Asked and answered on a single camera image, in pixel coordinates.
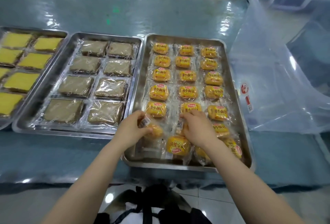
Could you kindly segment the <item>person's black and white clothing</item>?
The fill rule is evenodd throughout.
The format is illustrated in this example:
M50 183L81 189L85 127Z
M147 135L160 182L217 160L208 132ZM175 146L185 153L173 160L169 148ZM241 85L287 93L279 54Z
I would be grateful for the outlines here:
M93 224L212 224L201 210L191 207L163 184L120 193L98 213Z

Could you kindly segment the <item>clear plastic storage bin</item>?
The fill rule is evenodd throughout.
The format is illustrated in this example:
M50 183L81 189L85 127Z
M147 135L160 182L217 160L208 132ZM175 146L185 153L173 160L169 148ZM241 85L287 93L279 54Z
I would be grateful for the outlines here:
M250 130L330 132L330 0L248 0L229 61Z

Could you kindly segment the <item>group of brown cake packets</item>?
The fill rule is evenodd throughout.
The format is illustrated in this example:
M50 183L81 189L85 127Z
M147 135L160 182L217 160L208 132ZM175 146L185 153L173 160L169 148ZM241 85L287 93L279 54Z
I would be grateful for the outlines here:
M80 130L118 126L138 47L129 39L78 39L31 125Z

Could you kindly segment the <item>clear plastic table cover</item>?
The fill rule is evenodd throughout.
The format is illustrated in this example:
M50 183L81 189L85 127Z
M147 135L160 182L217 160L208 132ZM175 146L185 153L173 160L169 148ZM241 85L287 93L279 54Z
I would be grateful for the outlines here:
M0 26L121 36L216 38L231 47L242 0L0 0ZM272 188L330 185L318 135L250 132L257 175ZM109 142L0 131L0 191L73 183Z

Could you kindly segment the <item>person's left hand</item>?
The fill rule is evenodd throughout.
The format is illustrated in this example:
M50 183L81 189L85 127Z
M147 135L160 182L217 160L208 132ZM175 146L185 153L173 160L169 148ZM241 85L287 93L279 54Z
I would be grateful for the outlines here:
M138 120L145 116L143 111L138 110L126 117L118 126L110 144L122 152L135 145L143 137L138 127Z

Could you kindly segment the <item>person's right hand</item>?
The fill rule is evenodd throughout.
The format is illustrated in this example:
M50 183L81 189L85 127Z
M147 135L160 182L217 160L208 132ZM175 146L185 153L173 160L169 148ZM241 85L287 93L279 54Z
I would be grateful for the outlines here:
M210 120L204 112L193 109L180 114L180 118L184 118L187 121L191 131L191 136L186 138L197 147L208 152L211 149L216 149L221 144Z

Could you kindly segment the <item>person's left forearm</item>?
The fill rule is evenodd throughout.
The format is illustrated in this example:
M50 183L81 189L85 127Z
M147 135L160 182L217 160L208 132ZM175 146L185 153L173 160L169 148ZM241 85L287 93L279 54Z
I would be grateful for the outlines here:
M58 199L41 224L93 224L120 156L135 143L127 136L115 135Z

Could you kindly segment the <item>rows of yellow bread packs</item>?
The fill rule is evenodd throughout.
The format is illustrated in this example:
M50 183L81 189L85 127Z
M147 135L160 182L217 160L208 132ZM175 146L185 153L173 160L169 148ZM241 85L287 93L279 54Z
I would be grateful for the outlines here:
M193 109L210 120L217 138L244 161L244 128L224 44L215 40L150 35L142 109L163 128L159 139L144 139L142 150L156 149L165 163L213 167L205 151L175 134L180 114Z

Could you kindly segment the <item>person's right forearm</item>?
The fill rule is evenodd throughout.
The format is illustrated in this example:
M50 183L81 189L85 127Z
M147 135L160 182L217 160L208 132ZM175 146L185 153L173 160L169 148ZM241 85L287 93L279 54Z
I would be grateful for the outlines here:
M212 160L246 224L305 224L303 219L217 138L194 142Z

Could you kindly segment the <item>yellow bread packet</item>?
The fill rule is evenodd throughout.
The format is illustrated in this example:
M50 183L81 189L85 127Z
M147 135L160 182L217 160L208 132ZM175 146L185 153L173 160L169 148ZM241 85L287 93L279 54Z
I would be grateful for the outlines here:
M180 118L177 122L175 134L182 136L183 125L188 125L188 123L184 118Z
M151 132L143 135L146 139L154 140L162 138L163 136L163 128L152 117L145 116L143 119L138 120L138 127L152 129Z

